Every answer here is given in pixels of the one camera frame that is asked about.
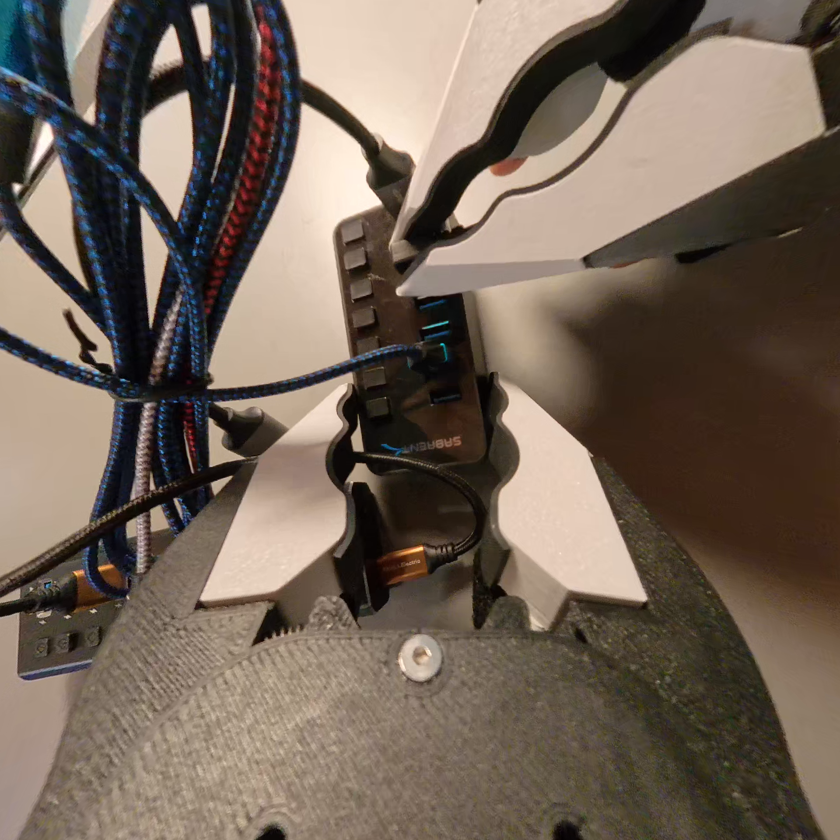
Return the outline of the dark grey USB hub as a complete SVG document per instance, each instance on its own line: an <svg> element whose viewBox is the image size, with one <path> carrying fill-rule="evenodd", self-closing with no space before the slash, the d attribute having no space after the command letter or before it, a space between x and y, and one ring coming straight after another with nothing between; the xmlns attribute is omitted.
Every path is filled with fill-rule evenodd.
<svg viewBox="0 0 840 840"><path fill-rule="evenodd" d="M352 356L429 344L437 358L379 360L353 374L364 450L473 465L487 454L484 362L471 303L462 295L400 297L403 273L389 248L394 218L376 206L333 232L345 332Z"/></svg>

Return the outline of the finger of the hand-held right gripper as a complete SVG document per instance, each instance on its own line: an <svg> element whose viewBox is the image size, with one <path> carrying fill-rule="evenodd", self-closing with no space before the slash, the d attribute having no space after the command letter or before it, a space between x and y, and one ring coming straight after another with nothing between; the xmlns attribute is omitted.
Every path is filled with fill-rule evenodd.
<svg viewBox="0 0 840 840"><path fill-rule="evenodd" d="M489 1L474 9L392 245L435 236L498 155L491 136L510 90L545 51L603 26L620 2Z"/></svg>
<svg viewBox="0 0 840 840"><path fill-rule="evenodd" d="M502 196L466 234L417 258L397 294L429 298L582 271L596 251L825 128L808 48L704 38L628 92L566 174Z"/></svg>

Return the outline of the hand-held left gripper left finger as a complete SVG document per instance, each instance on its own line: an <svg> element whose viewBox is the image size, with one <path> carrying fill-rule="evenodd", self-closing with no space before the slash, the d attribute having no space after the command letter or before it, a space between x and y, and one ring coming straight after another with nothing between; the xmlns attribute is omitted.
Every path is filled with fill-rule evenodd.
<svg viewBox="0 0 840 840"><path fill-rule="evenodd" d="M202 606L273 602L307 617L320 596L340 595L354 617L383 608L379 504L350 480L357 423L354 389L340 385L258 458Z"/></svg>

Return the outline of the black long USB hub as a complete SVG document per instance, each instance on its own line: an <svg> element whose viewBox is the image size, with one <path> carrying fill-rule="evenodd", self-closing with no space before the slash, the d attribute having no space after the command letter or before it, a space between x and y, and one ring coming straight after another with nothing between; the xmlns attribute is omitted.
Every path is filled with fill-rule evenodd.
<svg viewBox="0 0 840 840"><path fill-rule="evenodd" d="M23 612L17 618L17 676L44 679L91 666L112 625L123 612L123 600L106 601L82 581L80 593L92 603L74 612L52 606Z"/></svg>

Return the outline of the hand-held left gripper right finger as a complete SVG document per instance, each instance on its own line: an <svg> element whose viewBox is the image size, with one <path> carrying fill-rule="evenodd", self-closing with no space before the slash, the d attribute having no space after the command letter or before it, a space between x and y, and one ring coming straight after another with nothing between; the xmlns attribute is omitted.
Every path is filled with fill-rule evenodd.
<svg viewBox="0 0 840 840"><path fill-rule="evenodd" d="M518 598L531 629L573 603L648 602L590 452L519 386L489 378L488 459L497 481L476 552L482 583Z"/></svg>

